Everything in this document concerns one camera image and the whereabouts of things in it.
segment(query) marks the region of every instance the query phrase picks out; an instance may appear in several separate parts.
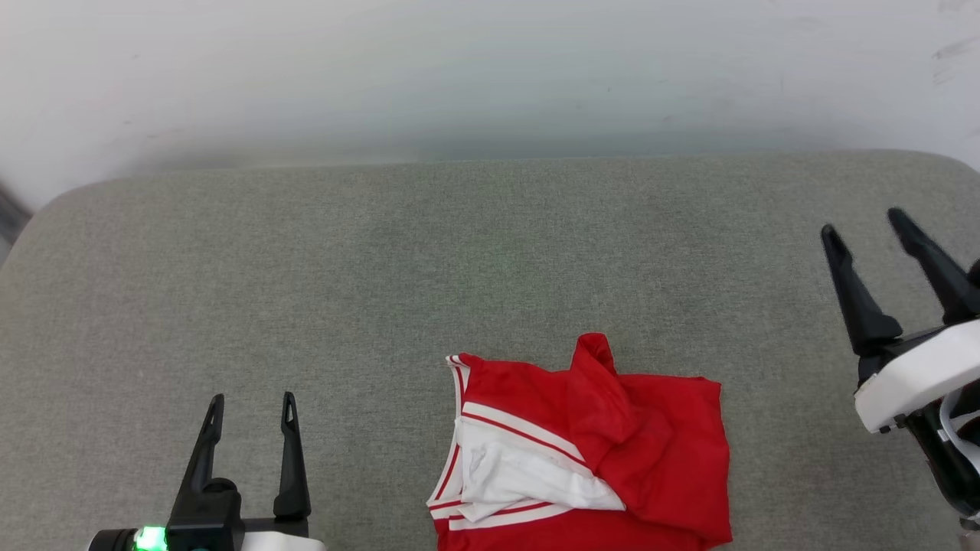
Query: robotic arm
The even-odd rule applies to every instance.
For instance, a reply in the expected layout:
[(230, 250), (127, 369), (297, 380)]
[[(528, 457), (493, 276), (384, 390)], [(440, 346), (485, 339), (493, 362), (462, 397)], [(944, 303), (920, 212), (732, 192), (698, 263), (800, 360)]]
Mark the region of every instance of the robotic arm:
[(940, 491), (977, 529), (980, 518), (980, 261), (965, 272), (901, 209), (888, 211), (906, 252), (922, 266), (943, 324), (903, 335), (871, 298), (832, 225), (820, 236), (857, 360), (855, 407), (871, 432), (905, 428)]
[(282, 398), (282, 468), (271, 518), (243, 520), (234, 482), (212, 477), (223, 414), (219, 394), (208, 407), (167, 525), (102, 530), (88, 551), (326, 551), (309, 538), (310, 491), (293, 394)]

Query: red jersey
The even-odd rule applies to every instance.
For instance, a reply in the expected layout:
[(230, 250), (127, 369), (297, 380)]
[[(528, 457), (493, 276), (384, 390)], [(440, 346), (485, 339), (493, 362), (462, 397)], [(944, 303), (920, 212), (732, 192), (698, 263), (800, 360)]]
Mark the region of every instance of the red jersey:
[[(579, 337), (564, 372), (468, 354), (448, 361), (457, 430), (428, 501), (439, 551), (702, 551), (731, 541), (720, 384), (618, 375), (599, 333)], [(464, 442), (477, 438), (478, 448)], [(530, 464), (573, 488), (522, 481)], [(480, 482), (493, 487), (472, 487)]]

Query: red fabric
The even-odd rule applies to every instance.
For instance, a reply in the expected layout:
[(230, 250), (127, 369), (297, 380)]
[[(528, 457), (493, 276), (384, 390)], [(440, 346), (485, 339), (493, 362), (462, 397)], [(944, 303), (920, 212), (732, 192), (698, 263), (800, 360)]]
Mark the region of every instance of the red fabric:
[(450, 529), (457, 517), (436, 519), (440, 551), (703, 551), (731, 541), (720, 384), (618, 375), (600, 333), (579, 337), (564, 372), (466, 354), (460, 360), (469, 367), (463, 403), (502, 410), (570, 441), (627, 510), (570, 510), (469, 529)]

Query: white backdrop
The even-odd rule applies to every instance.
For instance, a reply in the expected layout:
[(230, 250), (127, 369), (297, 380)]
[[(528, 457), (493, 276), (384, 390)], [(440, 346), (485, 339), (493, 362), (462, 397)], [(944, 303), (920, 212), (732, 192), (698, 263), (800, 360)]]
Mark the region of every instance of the white backdrop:
[(0, 181), (890, 147), (980, 167), (980, 0), (0, 0)]

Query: white fabric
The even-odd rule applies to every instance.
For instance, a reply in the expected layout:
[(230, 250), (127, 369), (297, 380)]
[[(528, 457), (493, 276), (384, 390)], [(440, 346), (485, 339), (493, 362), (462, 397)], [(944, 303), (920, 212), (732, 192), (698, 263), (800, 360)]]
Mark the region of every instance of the white fabric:
[(459, 512), (470, 522), (541, 502), (625, 509), (608, 484), (560, 450), (467, 417), (456, 419), (456, 441), (463, 477)]

